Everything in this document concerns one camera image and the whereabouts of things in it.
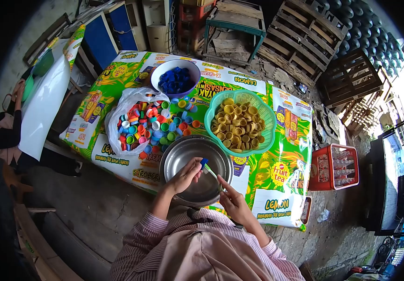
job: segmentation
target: printed plastic tablecloth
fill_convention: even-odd
[[[304,231],[300,220],[311,164],[311,112],[304,101],[264,81],[246,74],[204,61],[171,54],[121,51],[89,89],[69,127],[60,138],[84,158],[104,168],[116,177],[156,193],[160,189],[159,166],[162,153],[150,153],[142,160],[138,156],[118,157],[105,134],[105,116],[116,106],[126,88],[144,86],[155,67],[169,60],[184,59],[196,64],[200,81],[185,97],[198,107],[188,115],[199,120],[199,128],[190,127],[192,134],[207,135],[204,116],[211,98],[224,90],[247,89],[257,93],[274,108],[278,126],[271,149],[249,157],[232,157],[232,186],[241,192],[260,223],[296,227]],[[182,111],[176,104],[171,114]],[[289,130],[297,131],[289,135]],[[207,206],[225,213],[219,203]]]

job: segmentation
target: striped shirt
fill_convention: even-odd
[[[124,236],[123,247],[111,266],[111,279],[155,280],[169,235],[183,230],[212,228],[250,245],[275,280],[305,280],[295,264],[286,260],[286,256],[271,237],[267,245],[260,247],[255,235],[235,228],[235,224],[220,212],[201,208],[194,213],[194,219],[198,218],[210,218],[213,222],[184,225],[192,222],[186,213],[177,215],[169,221],[147,213]]]

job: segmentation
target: white bowl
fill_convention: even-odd
[[[151,76],[151,83],[152,86],[157,90],[161,91],[161,87],[158,86],[158,82],[160,82],[160,77],[162,74],[169,70],[173,70],[174,68],[179,67],[179,68],[187,68],[189,70],[189,75],[191,77],[191,80],[194,82],[194,86],[189,89],[186,92],[183,93],[172,93],[172,94],[166,94],[168,97],[171,98],[179,98],[179,97],[184,97],[187,94],[189,94],[194,87],[196,87],[196,84],[199,83],[200,80],[200,70],[197,65],[193,64],[190,61],[184,60],[184,59],[173,59],[170,61],[167,61],[165,63],[160,64],[153,72]]]

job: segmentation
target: wooden pallet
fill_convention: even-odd
[[[355,99],[345,104],[340,111],[341,121],[352,135],[361,132],[372,133],[374,128],[380,125],[380,117],[389,112],[389,107],[385,104],[392,100],[392,85],[382,68],[379,69],[378,76],[383,81],[382,90]]]
[[[377,71],[361,49],[332,61],[321,81],[327,108],[349,103],[383,88]]]
[[[348,31],[320,7],[314,0],[284,0],[258,50],[260,56],[311,88]]]

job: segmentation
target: dirt floor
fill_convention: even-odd
[[[180,51],[176,51],[176,54],[191,56]],[[241,59],[249,56],[248,53],[235,55],[241,56]],[[317,89],[301,93],[294,86],[292,78],[279,70],[276,72],[275,65],[259,56],[255,56],[249,67],[215,59],[205,60],[264,81],[272,81],[276,87],[284,88],[315,108],[322,109]],[[322,138],[315,130],[313,149],[328,145],[319,139]],[[359,163],[363,164],[364,156],[370,149],[369,140],[347,136],[347,141],[349,145],[356,147]],[[81,172],[82,177],[71,178],[47,168],[33,168],[29,179],[35,191],[26,198],[26,204],[55,207],[56,215],[73,234],[100,258],[111,263],[122,246],[122,236],[147,212],[153,197],[91,163],[85,163]],[[370,263],[384,237],[375,237],[374,233],[366,232],[360,227],[363,198],[366,196],[364,186],[360,184],[339,191],[308,192],[308,195],[313,197],[313,205],[306,232],[263,225],[266,233],[274,239],[288,260],[297,266],[308,261],[318,281],[342,280],[352,266]],[[328,219],[317,222],[317,217],[324,209],[330,211]],[[85,278],[88,281],[93,280],[91,274],[88,274],[89,265],[81,262],[77,253],[69,255],[69,250],[63,243],[56,243],[53,239],[48,241],[77,274],[88,276]],[[91,266],[91,270],[100,270],[103,271],[102,274],[107,274],[106,268]]]

